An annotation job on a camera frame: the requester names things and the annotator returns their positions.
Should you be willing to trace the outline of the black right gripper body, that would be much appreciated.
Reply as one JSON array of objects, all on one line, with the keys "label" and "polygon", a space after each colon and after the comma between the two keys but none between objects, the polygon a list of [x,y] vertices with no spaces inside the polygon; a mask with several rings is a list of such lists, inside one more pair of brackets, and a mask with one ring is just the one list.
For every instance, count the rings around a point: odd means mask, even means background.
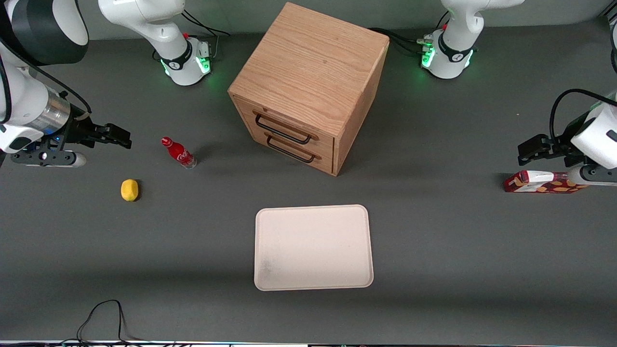
[{"label": "black right gripper body", "polygon": [[53,150],[62,151],[67,144],[77,144],[84,147],[93,148],[101,137],[90,117],[89,113],[83,116],[71,116],[68,123],[59,131],[44,135],[40,143]]}]

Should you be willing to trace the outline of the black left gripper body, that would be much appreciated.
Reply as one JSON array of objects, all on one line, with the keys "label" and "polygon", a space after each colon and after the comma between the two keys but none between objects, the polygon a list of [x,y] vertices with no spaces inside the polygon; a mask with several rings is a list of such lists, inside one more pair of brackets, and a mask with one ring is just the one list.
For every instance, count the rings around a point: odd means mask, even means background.
[{"label": "black left gripper body", "polygon": [[590,164],[589,158],[572,143],[572,138],[582,129],[588,114],[582,114],[577,119],[568,123],[564,132],[557,137],[559,156],[563,156],[565,167]]}]

